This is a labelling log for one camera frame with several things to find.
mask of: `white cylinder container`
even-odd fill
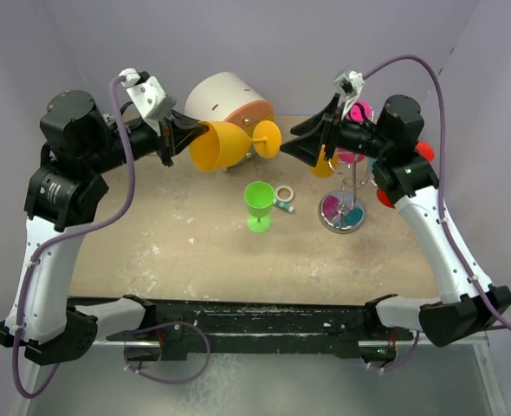
[[[275,120],[273,106],[231,72],[200,82],[188,96],[184,113],[198,120],[228,121],[249,135],[260,121]]]

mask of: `metal base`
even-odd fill
[[[357,231],[365,219],[365,207],[361,199],[356,198],[352,210],[353,194],[333,191],[323,197],[319,204],[319,220],[327,229],[339,234]]]

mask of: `cable clip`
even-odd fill
[[[32,260],[29,260],[28,262],[26,262],[24,265],[28,267],[36,267],[40,264],[40,259],[37,259],[35,262],[33,262]]]

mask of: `round base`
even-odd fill
[[[265,159],[274,158],[281,150],[281,130],[273,122],[264,120],[255,126],[254,133],[252,134],[254,139],[267,139],[261,143],[254,143],[254,148],[257,154]]]
[[[269,227],[271,226],[271,218],[269,217],[269,215],[266,215],[265,217],[261,218],[253,217],[250,215],[248,216],[247,224],[248,228],[251,231],[261,233],[269,229]]]
[[[330,231],[339,234],[347,234],[357,231],[365,219],[365,207],[361,199],[356,198],[356,203],[351,211],[353,194],[341,191],[329,192],[323,197],[319,204],[319,220]]]

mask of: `roll of tape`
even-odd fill
[[[290,192],[286,198],[281,198],[281,196],[279,196],[279,192],[282,190],[287,190]],[[277,201],[290,202],[292,199],[294,199],[294,190],[288,185],[277,186],[275,188],[275,198]]]

